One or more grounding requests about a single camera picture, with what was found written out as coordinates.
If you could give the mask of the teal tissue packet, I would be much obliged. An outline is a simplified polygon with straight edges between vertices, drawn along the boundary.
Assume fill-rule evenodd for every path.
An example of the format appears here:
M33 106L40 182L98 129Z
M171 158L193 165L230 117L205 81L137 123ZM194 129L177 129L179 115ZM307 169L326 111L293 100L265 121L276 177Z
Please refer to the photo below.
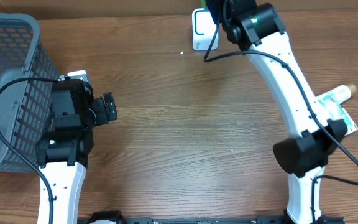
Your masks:
M341 103L334 93L320 95L318 96L318 100L322 107L328 111L332 120L343 119L348 126L352 124L351 117L341 106Z

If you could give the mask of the white tube with gold cap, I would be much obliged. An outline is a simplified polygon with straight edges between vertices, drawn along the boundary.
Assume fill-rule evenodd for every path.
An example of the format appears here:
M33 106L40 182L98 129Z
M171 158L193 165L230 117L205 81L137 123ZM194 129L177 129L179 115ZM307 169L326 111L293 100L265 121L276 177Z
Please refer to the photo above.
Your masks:
M340 105L343 102L349 100L357 92L357 87L353 83L340 85L326 93L323 93L317 97L321 104L334 103Z

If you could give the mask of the white Hansaplast plaster box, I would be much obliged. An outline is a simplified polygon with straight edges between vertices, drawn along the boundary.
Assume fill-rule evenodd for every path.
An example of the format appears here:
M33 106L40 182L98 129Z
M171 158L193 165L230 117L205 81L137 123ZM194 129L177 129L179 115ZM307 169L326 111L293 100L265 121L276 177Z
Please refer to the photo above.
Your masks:
M342 112L343 112L343 115L342 115L342 118L343 120L345 121L345 124L347 126L347 133L346 135L349 135L355 131L358 130L358 127L357 125L355 124L355 122L353 121L353 119L350 117L349 113L346 111L345 108L342 108Z

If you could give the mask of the colourful Haribo candy bag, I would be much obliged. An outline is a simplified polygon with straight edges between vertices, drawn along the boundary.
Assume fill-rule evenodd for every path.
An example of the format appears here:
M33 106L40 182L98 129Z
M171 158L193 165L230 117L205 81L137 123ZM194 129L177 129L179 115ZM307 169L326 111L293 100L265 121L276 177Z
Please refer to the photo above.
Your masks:
M203 9L208 10L206 0L201 0L201 5L202 5Z

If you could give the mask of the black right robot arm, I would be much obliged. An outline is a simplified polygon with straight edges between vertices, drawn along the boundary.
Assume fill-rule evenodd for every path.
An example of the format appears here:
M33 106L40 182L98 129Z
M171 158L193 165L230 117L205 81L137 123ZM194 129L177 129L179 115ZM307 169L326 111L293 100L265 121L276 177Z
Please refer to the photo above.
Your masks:
M288 174L288 223L322 223L319 190L329 156L347 128L319 104L303 75L277 10L255 1L205 1L213 22L238 45L266 82L282 114L288 138L273 146Z

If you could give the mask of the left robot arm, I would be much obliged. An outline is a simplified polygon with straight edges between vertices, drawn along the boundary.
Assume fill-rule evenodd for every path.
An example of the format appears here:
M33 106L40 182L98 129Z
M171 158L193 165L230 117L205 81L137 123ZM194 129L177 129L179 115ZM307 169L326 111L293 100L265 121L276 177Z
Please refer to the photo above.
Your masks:
M117 120L111 92L93 96L90 84L64 78L52 85L52 124L35 145L40 183L38 223L76 223L93 129Z

